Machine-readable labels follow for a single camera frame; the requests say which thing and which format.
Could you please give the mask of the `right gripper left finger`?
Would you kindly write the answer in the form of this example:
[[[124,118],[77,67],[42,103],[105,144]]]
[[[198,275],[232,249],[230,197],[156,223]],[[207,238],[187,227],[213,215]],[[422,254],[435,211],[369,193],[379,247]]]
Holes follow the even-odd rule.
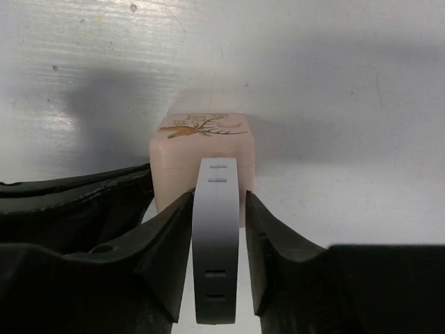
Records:
[[[87,253],[1,246],[2,333],[169,333],[178,321],[193,193]]]

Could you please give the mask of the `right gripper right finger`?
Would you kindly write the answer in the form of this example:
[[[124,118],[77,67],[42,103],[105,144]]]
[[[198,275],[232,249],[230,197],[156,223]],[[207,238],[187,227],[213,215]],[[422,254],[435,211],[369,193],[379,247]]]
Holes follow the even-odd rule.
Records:
[[[443,333],[442,245],[320,247],[246,196],[254,313],[263,333]]]

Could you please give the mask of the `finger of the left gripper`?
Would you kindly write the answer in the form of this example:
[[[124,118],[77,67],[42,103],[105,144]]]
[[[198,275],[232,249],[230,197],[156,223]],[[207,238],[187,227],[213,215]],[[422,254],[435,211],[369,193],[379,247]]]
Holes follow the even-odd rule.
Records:
[[[141,224],[154,198],[149,164],[1,184],[1,243],[88,252]]]

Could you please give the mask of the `white plug adapter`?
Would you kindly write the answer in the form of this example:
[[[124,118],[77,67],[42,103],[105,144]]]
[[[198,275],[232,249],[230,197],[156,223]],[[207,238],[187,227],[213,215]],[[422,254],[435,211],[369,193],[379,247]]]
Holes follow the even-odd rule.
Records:
[[[195,187],[191,235],[199,324],[236,321],[239,210],[236,160],[204,158]]]

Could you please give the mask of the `pink cube socket adapter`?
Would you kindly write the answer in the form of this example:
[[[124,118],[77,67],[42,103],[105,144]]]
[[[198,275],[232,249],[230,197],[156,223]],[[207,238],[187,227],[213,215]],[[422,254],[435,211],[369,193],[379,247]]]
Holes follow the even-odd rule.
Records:
[[[195,187],[203,158],[236,160],[244,228],[245,195],[254,188],[255,140],[246,116],[238,113],[179,113],[161,121],[149,141],[157,212]]]

